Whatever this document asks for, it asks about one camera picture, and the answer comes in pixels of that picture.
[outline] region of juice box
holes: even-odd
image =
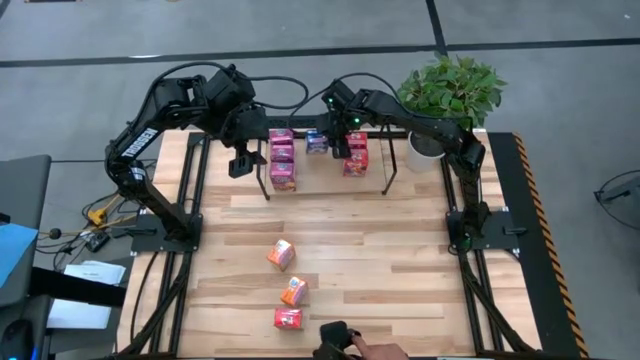
[[[351,158],[344,159],[342,176],[361,177],[367,173],[369,153],[367,149],[352,149]]]
[[[273,319],[273,325],[278,329],[302,329],[302,310],[277,308],[275,318]]]
[[[296,307],[307,294],[308,289],[309,286],[306,281],[292,277],[291,280],[289,280],[289,287],[282,292],[280,300],[291,307]]]
[[[278,191],[296,191],[295,167],[292,163],[271,163],[269,176]]]
[[[347,143],[351,149],[366,149],[367,148],[367,133],[351,133],[347,135]]]
[[[267,260],[278,267],[280,271],[284,271],[284,269],[289,266],[289,263],[291,263],[291,260],[293,260],[295,256],[296,250],[293,245],[291,245],[287,241],[280,239],[271,249],[271,252],[267,256]]]
[[[292,163],[294,160],[293,145],[271,145],[271,161]]]
[[[307,131],[305,145],[307,154],[326,154],[329,150],[327,137],[318,134],[316,130]]]
[[[273,145],[292,145],[293,131],[290,129],[269,129],[269,142]]]

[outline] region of concrete floor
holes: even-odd
[[[448,44],[640,37],[640,4],[608,0],[437,0]],[[422,0],[12,1],[0,20],[0,61],[332,46],[431,45]],[[460,53],[495,66],[508,82],[489,131],[524,138],[578,320],[594,357],[640,352],[638,233],[608,218],[592,191],[640,168],[640,48],[592,47]],[[251,75],[289,75],[314,91],[338,75],[370,71],[399,84],[431,53],[236,60]],[[172,63],[0,68],[0,159],[50,154],[97,160],[131,120],[150,81]],[[185,74],[209,69],[196,68]],[[380,87],[354,79],[354,87]],[[292,103],[299,93],[257,84],[258,98]],[[314,103],[301,113],[322,111]],[[144,157],[157,156],[158,144]],[[80,208],[114,190],[97,163],[52,166],[43,229],[84,225]],[[631,204],[612,211],[640,225]],[[98,253],[126,256],[126,240]],[[50,258],[38,258],[51,266]],[[103,355],[94,351],[95,356]]]

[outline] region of pink juice box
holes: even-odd
[[[293,151],[293,145],[271,145],[271,162],[292,163]]]
[[[292,145],[293,131],[289,129],[269,129],[269,142],[272,145]]]
[[[271,163],[269,177],[278,191],[296,191],[295,167],[292,163]]]

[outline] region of cable connector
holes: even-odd
[[[87,216],[93,225],[102,226],[107,221],[107,209],[89,210]]]

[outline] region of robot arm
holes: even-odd
[[[322,96],[329,116],[321,118],[318,130],[329,138],[334,157],[350,156],[345,135],[365,123],[373,126],[397,125],[438,141],[462,187],[464,209],[460,234],[467,238],[482,237],[482,227],[490,215],[480,199],[478,180],[485,147],[470,131],[456,123],[420,116],[404,108],[385,92],[361,89],[353,93],[343,82],[334,82]]]
[[[233,65],[218,71],[209,81],[201,75],[160,79],[151,85],[137,118],[107,146],[105,170],[119,193],[157,215],[167,231],[167,240],[190,238],[190,216],[153,186],[137,157],[165,130],[195,125],[225,146],[236,147],[237,158],[230,162],[230,171],[238,162],[245,165],[240,171],[247,171],[246,165],[252,163],[242,160],[253,154],[246,150],[245,138],[268,136],[264,109],[252,105],[254,96],[251,82]],[[236,131],[246,122],[262,127],[246,126],[244,131]]]

